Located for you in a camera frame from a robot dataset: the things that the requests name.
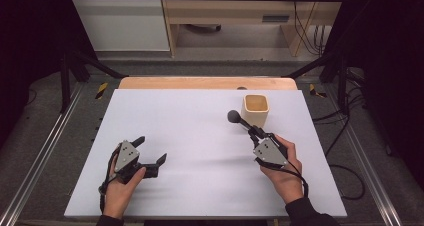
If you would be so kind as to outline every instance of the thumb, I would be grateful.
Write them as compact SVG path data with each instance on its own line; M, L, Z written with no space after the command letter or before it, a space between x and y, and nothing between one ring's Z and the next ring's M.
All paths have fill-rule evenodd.
M131 188L132 191L135 190L137 185L141 182L141 180L144 178L144 174L146 173L146 167L143 167L139 169L132 179L127 183L127 186Z

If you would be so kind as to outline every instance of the cup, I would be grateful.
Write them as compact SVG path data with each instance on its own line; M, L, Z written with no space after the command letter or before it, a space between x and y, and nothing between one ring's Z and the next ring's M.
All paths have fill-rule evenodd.
M265 95L248 94L244 96L240 116L250 125L262 128L265 125L268 112L268 99Z

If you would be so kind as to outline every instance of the white tabletop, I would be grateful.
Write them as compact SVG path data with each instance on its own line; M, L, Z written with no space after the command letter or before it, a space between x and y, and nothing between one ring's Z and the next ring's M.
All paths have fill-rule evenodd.
M264 130L296 143L315 209L347 216L303 94L298 90L115 90L65 216L101 214L98 187L112 151L145 136L141 163L168 154L159 177L144 179L125 212L142 219L236 219L286 216L284 202L254 162L247 131L227 121L246 94L264 94Z

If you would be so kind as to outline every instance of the yellow and black tape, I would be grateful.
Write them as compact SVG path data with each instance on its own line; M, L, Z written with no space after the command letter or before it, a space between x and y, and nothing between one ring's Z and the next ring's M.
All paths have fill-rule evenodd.
M99 87L99 91L97 91L97 94L96 94L96 99L101 99L101 98L102 98L103 93L104 93L104 92L105 92L105 90L106 90L106 87L107 87L107 83L102 83L102 84L100 85L100 87Z
M318 96L318 97L321 97L321 98L327 98L327 94L326 93L318 93L315 90L315 86L313 84L309 84L309 93L311 95Z

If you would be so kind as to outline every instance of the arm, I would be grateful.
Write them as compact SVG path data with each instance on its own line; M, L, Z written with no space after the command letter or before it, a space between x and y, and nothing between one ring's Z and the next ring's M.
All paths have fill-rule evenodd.
M288 160L301 173L302 163L297 160L294 143L277 135L276 138L286 146ZM286 165L285 169L296 172L290 164ZM320 214L315 211L309 198L303 197L302 182L298 177L262 166L261 171L271 180L275 190L286 203L286 210L289 214L292 226L339 225L331 216Z
M115 162L116 157L113 160L110 174L114 173ZM122 220L124 212L128 207L135 188L141 182L145 173L146 168L143 167L134 174L127 184L122 184L117 179L109 183L106 190L105 209L97 222L97 226L124 225L124 220Z

